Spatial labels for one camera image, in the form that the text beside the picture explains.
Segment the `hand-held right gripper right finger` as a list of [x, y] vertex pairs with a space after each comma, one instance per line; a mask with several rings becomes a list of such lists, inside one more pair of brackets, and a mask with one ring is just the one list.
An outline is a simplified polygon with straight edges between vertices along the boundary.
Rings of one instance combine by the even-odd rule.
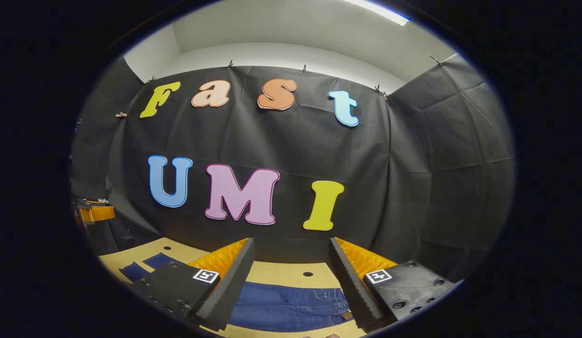
[[411, 318], [462, 285], [417, 261], [395, 263], [340, 238], [330, 239], [329, 260], [357, 326], [366, 332]]

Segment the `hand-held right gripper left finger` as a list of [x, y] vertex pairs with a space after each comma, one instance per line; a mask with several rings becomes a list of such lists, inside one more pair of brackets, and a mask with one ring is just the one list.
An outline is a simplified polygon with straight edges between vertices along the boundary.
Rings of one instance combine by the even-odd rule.
[[192, 263], [162, 261], [130, 291], [180, 321], [224, 330], [254, 258], [254, 239], [238, 240]]

